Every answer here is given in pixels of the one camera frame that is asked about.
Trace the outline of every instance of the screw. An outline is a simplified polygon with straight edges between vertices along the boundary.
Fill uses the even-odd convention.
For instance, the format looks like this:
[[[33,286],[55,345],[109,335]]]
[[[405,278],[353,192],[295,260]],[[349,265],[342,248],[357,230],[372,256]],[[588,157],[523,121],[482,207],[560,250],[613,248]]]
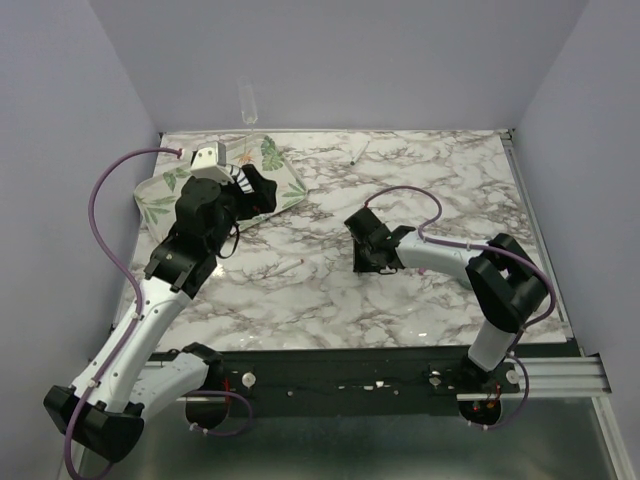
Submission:
[[[440,372],[437,370],[433,370],[431,372],[431,375],[429,375],[429,383],[431,385],[433,385],[434,387],[438,387],[441,383],[442,380],[440,380]]]
[[[247,372],[242,376],[242,384],[251,388],[256,384],[256,376],[252,372]]]
[[[516,372],[515,370],[509,370],[506,377],[507,382],[512,385],[517,385],[518,383],[520,383],[520,375],[518,375],[518,372]]]

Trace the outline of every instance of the lavender wall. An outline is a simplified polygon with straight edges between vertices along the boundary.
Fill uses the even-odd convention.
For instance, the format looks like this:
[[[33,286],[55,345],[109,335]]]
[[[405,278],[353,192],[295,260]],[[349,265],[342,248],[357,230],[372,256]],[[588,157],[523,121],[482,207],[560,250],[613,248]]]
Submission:
[[[578,340],[600,352],[640,471],[640,2],[591,0],[517,129]]]
[[[586,0],[91,0],[164,131],[513,127]]]
[[[116,156],[158,136],[86,1],[4,1],[0,44],[0,478],[53,479],[62,436],[42,399],[97,352],[122,286],[91,236],[89,192]],[[123,167],[99,198],[124,257],[131,191],[151,167]]]

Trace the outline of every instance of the cable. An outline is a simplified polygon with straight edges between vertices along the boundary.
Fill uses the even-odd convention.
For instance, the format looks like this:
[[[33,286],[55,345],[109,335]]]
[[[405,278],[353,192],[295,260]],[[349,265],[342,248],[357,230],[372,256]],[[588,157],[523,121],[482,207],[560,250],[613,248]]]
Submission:
[[[442,216],[442,203],[440,203],[440,200],[438,200],[438,198],[431,192],[419,187],[413,187],[411,185],[398,185],[395,187],[389,187],[389,188],[380,190],[378,193],[367,198],[364,202],[365,207],[368,207],[369,202],[371,202],[371,200],[373,200],[374,198],[379,197],[380,195],[384,195],[385,193],[392,192],[394,190],[412,190],[415,192],[422,193],[423,195],[426,195],[427,197],[431,198],[435,202],[436,206],[438,207],[438,212],[436,213],[435,216],[427,219],[422,224],[420,224],[420,226],[418,226],[418,236],[425,242],[434,243],[436,245],[442,245],[444,247],[466,248],[469,250],[481,250],[485,252],[492,252],[497,255],[502,255],[504,257],[515,260],[516,262],[519,262],[525,267],[531,269],[533,271],[533,274],[544,284],[545,288],[549,292],[549,298],[550,298],[549,307],[542,314],[538,315],[532,320],[529,320],[528,322],[525,322],[525,324],[522,325],[522,327],[520,328],[520,331],[518,332],[518,334],[516,335],[516,337],[514,338],[511,344],[511,347],[510,347],[511,349],[514,348],[515,345],[520,341],[520,338],[522,338],[522,335],[524,334],[527,328],[548,318],[551,315],[551,313],[553,313],[553,310],[555,309],[556,303],[558,301],[555,288],[553,288],[553,284],[551,283],[549,278],[544,274],[544,272],[540,270],[532,262],[529,262],[528,260],[516,255],[515,253],[508,252],[500,248],[492,247],[491,245],[479,245],[474,243],[466,244],[461,242],[454,242],[452,240],[444,240],[444,239],[431,238],[426,236],[423,230],[428,225],[431,225],[432,223],[436,222]]]
[[[238,249],[238,244],[240,243],[240,225],[238,225],[237,223],[234,223],[233,226],[236,229],[236,233],[234,235],[236,239],[233,242],[233,249],[231,250],[231,253],[229,255],[222,255],[222,247],[220,247],[220,250],[218,251],[218,258],[221,258],[222,260],[231,258],[233,254],[236,253],[236,250]]]
[[[93,392],[95,386],[98,385],[98,383],[100,382],[100,379],[104,375],[104,372],[107,371],[111,363],[113,363],[113,360],[117,357],[118,353],[120,353],[120,350],[122,350],[124,345],[126,345],[127,341],[133,334],[136,328],[138,319],[140,317],[140,314],[142,312],[142,304],[143,304],[142,290],[140,289],[140,285],[136,281],[133,274],[129,271],[127,266],[124,263],[122,263],[120,259],[115,255],[115,253],[113,253],[113,251],[107,246],[104,239],[102,238],[102,235],[100,235],[100,232],[98,231],[98,227],[96,225],[96,214],[95,214],[96,197],[98,196],[98,192],[100,191],[100,188],[102,187],[102,184],[104,183],[104,181],[107,179],[109,175],[111,175],[111,173],[116,168],[118,168],[122,163],[126,162],[130,158],[137,157],[138,155],[145,155],[148,153],[171,153],[173,155],[180,156],[180,151],[174,150],[172,148],[144,148],[141,150],[135,150],[131,153],[128,153],[120,157],[115,162],[113,162],[113,164],[111,164],[109,168],[107,168],[102,173],[102,175],[100,175],[100,177],[98,178],[98,181],[93,186],[93,190],[91,191],[91,195],[89,197],[89,225],[91,226],[91,232],[93,233],[93,236],[95,237],[96,242],[98,242],[98,245],[100,246],[102,251],[107,255],[107,257],[109,257],[109,259],[113,262],[113,264],[118,268],[118,270],[120,270],[124,274],[124,276],[127,278],[129,283],[131,283],[131,285],[133,286],[133,290],[136,295],[136,304],[135,304],[136,306],[135,306],[135,315],[131,319],[129,326],[127,327],[124,334],[122,335],[122,337],[120,338],[116,346],[113,348],[111,353],[109,353],[104,363],[96,371],[96,374],[91,379],[92,383],[85,389],[84,394],[82,395],[82,397],[80,397],[80,400],[78,401],[76,407],[73,410],[73,413],[71,414],[71,418],[69,419],[69,424],[67,425],[67,430],[64,436],[64,463],[65,463],[65,466],[67,467],[67,471],[69,472],[69,475],[73,480],[101,480],[107,476],[107,474],[111,471],[111,468],[113,467],[113,464],[110,463],[105,468],[105,470],[103,470],[101,473],[99,473],[95,477],[91,477],[91,478],[83,477],[82,475],[80,475],[78,471],[76,471],[75,467],[73,466],[73,459],[71,455],[73,431],[76,427],[76,423],[78,422],[78,417],[82,412],[82,408],[86,405],[87,400],[89,399],[89,396]]]
[[[516,362],[518,366],[522,369],[522,376],[524,377],[524,392],[522,394],[522,400],[520,400],[520,403],[518,404],[516,409],[513,411],[513,413],[509,415],[505,420],[499,423],[496,423],[495,425],[475,424],[476,426],[480,427],[483,430],[496,430],[498,428],[502,428],[510,424],[518,415],[520,415],[520,413],[524,409],[524,406],[527,403],[527,400],[529,399],[529,392],[531,391],[531,382],[529,380],[529,372],[527,372],[527,368],[524,366],[524,363],[522,363],[522,360],[516,357],[515,353],[510,352],[507,354],[507,357],[511,358],[514,362]]]
[[[222,390],[219,390],[219,391],[218,390],[203,390],[203,391],[196,390],[185,395],[186,398],[188,398],[189,396],[235,398],[237,400],[240,400],[242,403],[244,403],[244,405],[247,407],[247,412],[249,414],[247,421],[240,428],[237,428],[235,430],[230,430],[228,432],[217,432],[215,430],[202,428],[197,423],[192,423],[190,425],[190,430],[196,430],[198,432],[204,433],[205,435],[211,435],[213,437],[233,437],[235,435],[238,435],[244,432],[253,423],[253,407],[251,406],[251,403],[249,402],[249,400],[244,398],[242,395],[238,395],[237,393],[234,393],[234,392],[226,392]]]

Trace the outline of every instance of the gray marble veining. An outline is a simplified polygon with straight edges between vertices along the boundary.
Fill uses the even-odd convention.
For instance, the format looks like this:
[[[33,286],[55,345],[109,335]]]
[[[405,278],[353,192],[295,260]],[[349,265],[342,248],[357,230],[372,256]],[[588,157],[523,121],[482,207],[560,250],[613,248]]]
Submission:
[[[393,276],[352,272],[343,221],[392,185],[436,194],[444,215],[430,232],[482,240],[504,231],[538,263],[531,227],[495,132],[277,132],[269,134],[310,189],[309,197],[243,233],[236,255],[220,261],[158,350],[198,341],[217,350],[399,347],[469,344],[483,320],[475,296],[435,272]],[[163,146],[197,149],[238,133],[165,135]],[[369,141],[355,166],[352,155]],[[155,174],[176,160],[160,155]],[[372,203],[391,228],[435,213],[419,194],[396,192]],[[138,278],[155,247],[145,227],[133,259]],[[131,291],[125,301],[132,299]],[[525,342],[561,342],[556,313]]]

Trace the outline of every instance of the green leaf print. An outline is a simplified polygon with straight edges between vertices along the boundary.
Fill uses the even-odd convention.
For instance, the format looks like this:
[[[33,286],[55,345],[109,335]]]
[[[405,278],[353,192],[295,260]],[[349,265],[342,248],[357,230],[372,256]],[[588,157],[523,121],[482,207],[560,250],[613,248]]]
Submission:
[[[276,148],[276,143],[270,136],[264,137],[260,151],[262,152],[262,169],[264,171],[279,170],[284,166],[284,161]]]
[[[153,213],[157,213],[158,215],[166,215],[167,213],[171,212],[171,210],[167,210],[166,208],[156,208],[156,207],[149,207],[149,211]]]
[[[292,200],[289,200],[287,203],[285,203],[285,204],[282,206],[282,209],[283,209],[283,210],[286,210],[286,209],[287,209],[287,208],[289,208],[289,207],[293,207],[296,203],[300,203],[300,201],[301,201],[301,198],[300,198],[300,197],[296,197],[296,198],[294,198],[294,199],[292,199]]]
[[[168,197],[156,198],[155,200],[151,201],[151,205],[171,205],[175,201],[176,197],[171,195]]]
[[[171,172],[164,172],[162,174],[162,178],[164,178],[164,181],[167,182],[169,190],[173,192],[176,189],[176,176]]]
[[[155,214],[155,213],[153,213],[151,210],[146,210],[146,211],[145,211],[145,213],[148,213],[148,214],[149,214],[149,216],[151,217],[151,221],[152,221],[154,224],[156,224],[156,225],[158,224],[158,217],[156,216],[156,214]]]
[[[304,198],[304,196],[307,194],[307,192],[304,190],[304,188],[300,187],[299,185],[295,185],[293,183],[290,183],[289,186],[291,187],[291,191],[285,193],[284,195],[282,195],[283,197],[287,197],[287,198],[292,198],[292,197],[297,197],[297,198]]]
[[[176,168],[176,178],[187,178],[191,174],[182,168]]]
[[[300,192],[303,195],[307,193],[307,189],[304,188],[304,185],[302,185],[300,181],[297,181],[295,184],[290,183],[289,186],[293,188],[296,192]]]

